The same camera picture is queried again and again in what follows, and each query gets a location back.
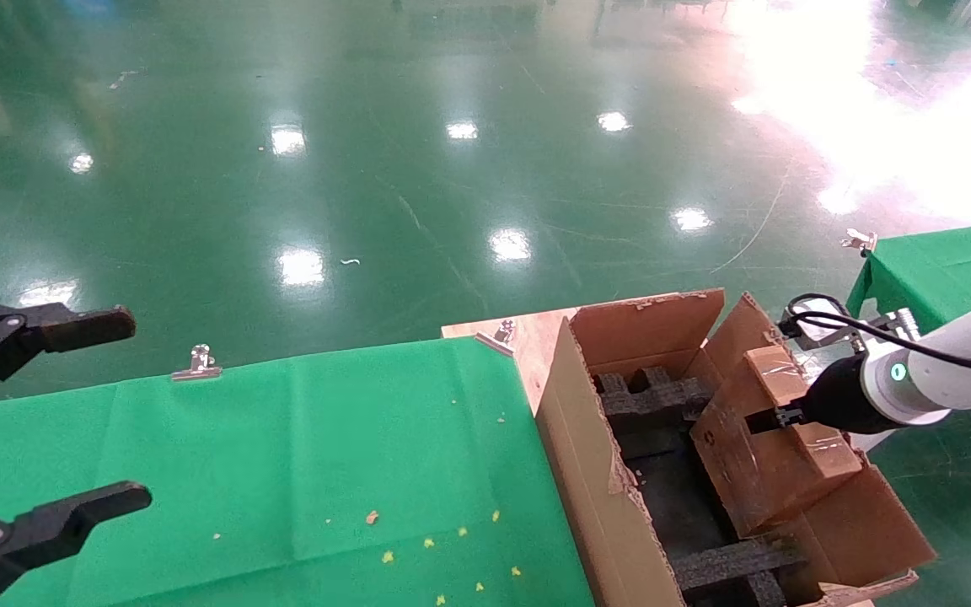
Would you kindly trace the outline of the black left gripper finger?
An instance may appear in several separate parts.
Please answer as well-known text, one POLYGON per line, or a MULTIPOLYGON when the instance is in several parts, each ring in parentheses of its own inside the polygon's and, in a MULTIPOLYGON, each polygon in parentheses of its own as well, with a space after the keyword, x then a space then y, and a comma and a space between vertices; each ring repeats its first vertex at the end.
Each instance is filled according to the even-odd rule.
POLYGON ((151 503, 149 488, 119 481, 0 519, 0 596, 31 570, 77 556, 96 526, 151 503))
POLYGON ((64 303, 13 308, 0 304, 0 383, 43 353, 64 353, 134 337, 123 306, 77 314, 64 303))

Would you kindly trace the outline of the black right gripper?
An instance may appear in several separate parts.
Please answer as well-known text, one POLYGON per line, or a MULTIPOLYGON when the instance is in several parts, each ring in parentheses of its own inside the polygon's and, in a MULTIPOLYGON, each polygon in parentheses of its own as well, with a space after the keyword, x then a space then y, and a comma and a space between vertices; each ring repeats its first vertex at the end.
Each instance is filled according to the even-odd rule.
POLYGON ((797 424, 819 423, 843 432, 873 434, 875 410, 862 385, 863 354, 833 362, 802 397, 797 406, 771 407, 745 416, 750 434, 786 429, 797 424))

